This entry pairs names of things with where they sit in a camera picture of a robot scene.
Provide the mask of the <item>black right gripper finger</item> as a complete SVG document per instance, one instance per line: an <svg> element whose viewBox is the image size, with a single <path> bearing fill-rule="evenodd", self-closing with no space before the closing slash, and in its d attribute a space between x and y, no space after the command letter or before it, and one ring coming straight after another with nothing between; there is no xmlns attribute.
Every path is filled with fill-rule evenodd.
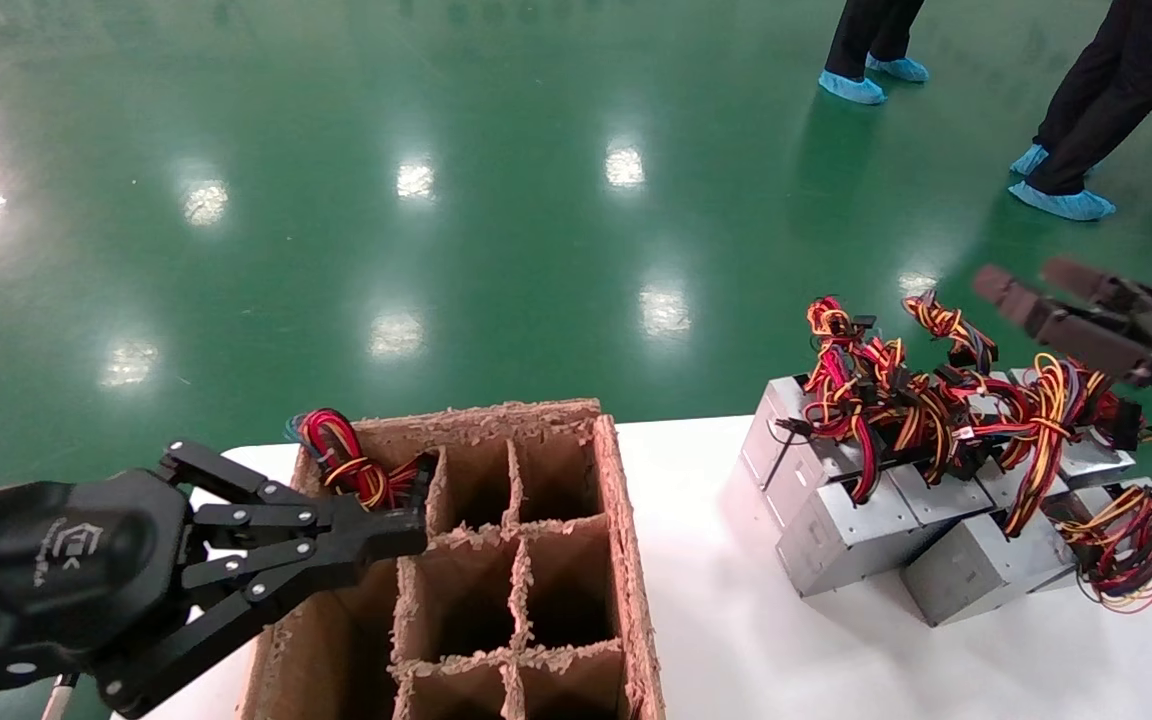
<svg viewBox="0 0 1152 720"><path fill-rule="evenodd" d="M1152 313L1135 316L1126 325L1055 323L1052 311L1079 305L1030 287L995 264L978 270L973 291L1039 344L1074 357L1115 381L1152 386Z"/></svg>
<svg viewBox="0 0 1152 720"><path fill-rule="evenodd" d="M1044 282L1083 302L1079 306L1062 305L1052 311L1055 323L1126 325L1135 316L1152 313L1152 286L1073 258L1044 262Z"/></svg>

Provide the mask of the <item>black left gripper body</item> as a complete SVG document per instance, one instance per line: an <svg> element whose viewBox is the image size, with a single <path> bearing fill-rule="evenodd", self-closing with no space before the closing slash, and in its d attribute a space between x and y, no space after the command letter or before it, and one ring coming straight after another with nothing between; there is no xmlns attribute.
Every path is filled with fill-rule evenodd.
<svg viewBox="0 0 1152 720"><path fill-rule="evenodd" d="M182 623L189 502L151 471L0 488L0 691L86 670Z"/></svg>

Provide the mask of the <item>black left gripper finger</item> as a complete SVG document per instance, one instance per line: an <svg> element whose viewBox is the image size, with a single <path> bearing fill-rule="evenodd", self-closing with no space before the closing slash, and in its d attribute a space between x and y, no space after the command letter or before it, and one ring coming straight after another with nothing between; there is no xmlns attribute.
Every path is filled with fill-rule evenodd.
<svg viewBox="0 0 1152 720"><path fill-rule="evenodd" d="M325 533L187 564L172 597L200 607L200 616L100 664L103 700L119 715L146 715L308 597L356 584L371 562L416 555L426 544L424 533Z"/></svg>
<svg viewBox="0 0 1152 720"><path fill-rule="evenodd" d="M291 541L294 538L426 541L426 514L416 507L367 510L353 497L308 497L192 441L161 458L165 480L204 488L223 502L198 507L192 524L206 541Z"/></svg>

